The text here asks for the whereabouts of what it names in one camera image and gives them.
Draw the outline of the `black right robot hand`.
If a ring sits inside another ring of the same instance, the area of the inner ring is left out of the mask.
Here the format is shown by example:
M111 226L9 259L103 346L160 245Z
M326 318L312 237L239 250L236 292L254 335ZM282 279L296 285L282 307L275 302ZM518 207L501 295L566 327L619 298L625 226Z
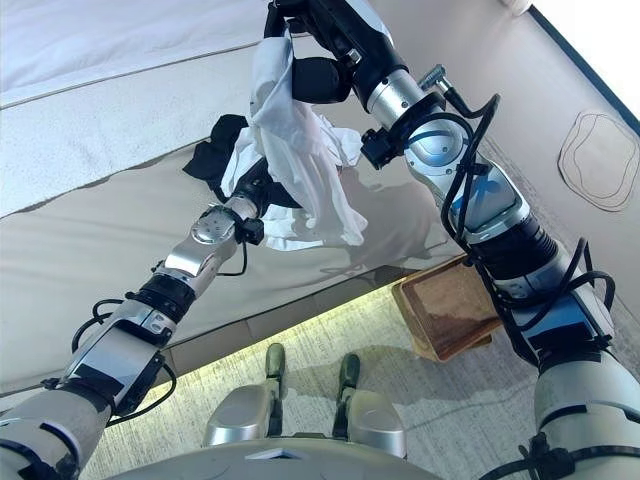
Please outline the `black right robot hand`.
M378 20L367 2L270 2L265 38L282 37L291 27L296 33L311 34L333 55L331 59L293 59L292 97L310 104L331 104L354 92L366 105L384 78L407 68L385 27L374 24Z

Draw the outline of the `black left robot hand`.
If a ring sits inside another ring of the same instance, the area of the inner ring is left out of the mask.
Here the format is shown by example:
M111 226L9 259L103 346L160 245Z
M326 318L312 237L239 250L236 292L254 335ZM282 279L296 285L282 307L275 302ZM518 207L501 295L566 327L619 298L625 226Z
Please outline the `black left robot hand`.
M271 205L299 209L301 205L280 182L273 179L268 167L266 158L261 158L251 166L236 183L232 196L251 201L256 207L257 218L262 218Z

